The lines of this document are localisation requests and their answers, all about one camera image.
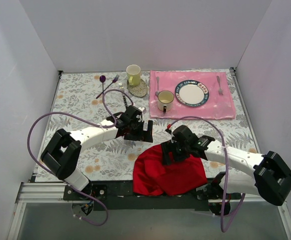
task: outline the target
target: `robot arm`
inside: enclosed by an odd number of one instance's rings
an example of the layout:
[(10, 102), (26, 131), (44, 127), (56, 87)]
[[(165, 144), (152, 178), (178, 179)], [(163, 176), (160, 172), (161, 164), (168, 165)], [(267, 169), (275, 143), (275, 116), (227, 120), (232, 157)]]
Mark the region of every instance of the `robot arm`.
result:
[(59, 129), (41, 154), (41, 160), (62, 181), (82, 191), (90, 182), (77, 168), (79, 155), (84, 150), (103, 141), (124, 137), (125, 140), (153, 142), (153, 121), (149, 120), (147, 130), (143, 130), (144, 107), (136, 108), (130, 105), (124, 113), (116, 113), (114, 119), (108, 117), (100, 123), (104, 127), (87, 127), (85, 129), (67, 132)]
[[(225, 164), (225, 152), (222, 144), (209, 136), (197, 137), (185, 125), (176, 128), (171, 141), (162, 144), (163, 163), (171, 164), (169, 152), (175, 161), (183, 161), (191, 155), (208, 161)], [(227, 147), (229, 166), (247, 175), (231, 175), (228, 179), (228, 193), (249, 193), (260, 195), (267, 202), (281, 206), (291, 191), (291, 170), (279, 156), (269, 151), (268, 154), (251, 153), (234, 147)], [(222, 196), (224, 172), (219, 173), (208, 189), (215, 190)]]

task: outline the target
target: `wall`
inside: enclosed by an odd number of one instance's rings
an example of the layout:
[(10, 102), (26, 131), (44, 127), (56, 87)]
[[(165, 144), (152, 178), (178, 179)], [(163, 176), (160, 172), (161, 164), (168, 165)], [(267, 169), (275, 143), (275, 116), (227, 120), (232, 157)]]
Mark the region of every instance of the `wall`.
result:
[(58, 70), (236, 67), (271, 0), (20, 0)]
[[(0, 240), (7, 237), (20, 183), (34, 168), (26, 140), (50, 110), (58, 72), (17, 0), (0, 0)], [(35, 154), (46, 122), (36, 128)]]
[(272, 1), (237, 71), (260, 148), (291, 168), (291, 1)]

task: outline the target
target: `gray floor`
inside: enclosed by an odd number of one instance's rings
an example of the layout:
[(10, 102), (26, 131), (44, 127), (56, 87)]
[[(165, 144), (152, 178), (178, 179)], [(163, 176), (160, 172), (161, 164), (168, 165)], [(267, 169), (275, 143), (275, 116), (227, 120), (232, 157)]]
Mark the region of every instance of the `gray floor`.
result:
[[(104, 212), (92, 212), (102, 220)], [(285, 240), (278, 208), (245, 202), (227, 233), (220, 218), (191, 210), (112, 210), (108, 222), (95, 227), (72, 217), (71, 204), (27, 204), (19, 240)]]

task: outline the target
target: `mug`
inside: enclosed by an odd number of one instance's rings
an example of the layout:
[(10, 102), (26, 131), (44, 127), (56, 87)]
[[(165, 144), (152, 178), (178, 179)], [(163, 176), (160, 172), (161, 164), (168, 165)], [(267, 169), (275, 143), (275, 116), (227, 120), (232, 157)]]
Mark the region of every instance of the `mug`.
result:
[(164, 113), (170, 111), (174, 99), (174, 94), (168, 90), (159, 92), (159, 94), (157, 95), (157, 108)]
[(132, 64), (126, 68), (126, 75), (130, 86), (138, 86), (141, 80), (141, 68)]

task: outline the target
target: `fork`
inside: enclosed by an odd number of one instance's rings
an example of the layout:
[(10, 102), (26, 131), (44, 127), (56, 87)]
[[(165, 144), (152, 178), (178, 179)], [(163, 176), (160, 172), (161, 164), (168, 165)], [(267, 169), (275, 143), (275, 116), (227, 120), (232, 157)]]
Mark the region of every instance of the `fork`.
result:
[(218, 93), (219, 93), (219, 95), (223, 95), (224, 93), (222, 92), (221, 83), (220, 83), (220, 77), (216, 76), (216, 80), (217, 80), (217, 83), (219, 84)]
[[(119, 82), (119, 88), (120, 88), (121, 91), (123, 91), (123, 92), (125, 91), (124, 90), (125, 87), (122, 84), (122, 82)], [(124, 95), (124, 93), (122, 93), (122, 97), (123, 97), (125, 109), (127, 109), (128, 108), (128, 104), (127, 104), (127, 99), (126, 99), (126, 96)]]

